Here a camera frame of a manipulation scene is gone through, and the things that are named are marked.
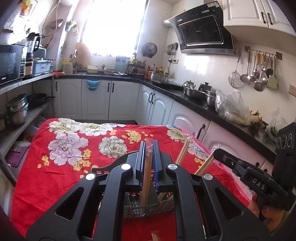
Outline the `person's right hand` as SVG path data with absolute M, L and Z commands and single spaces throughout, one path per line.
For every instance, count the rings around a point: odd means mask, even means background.
M 266 226 L 270 232 L 275 231 L 281 225 L 281 223 L 287 219 L 288 212 L 268 205 L 264 206 L 263 208 L 259 208 L 257 205 L 257 198 L 257 193 L 254 193 L 252 200 L 248 205 L 248 209 L 256 217 L 259 217 L 259 215 L 262 214 L 263 217 L 269 219 L 269 222 L 266 224 Z

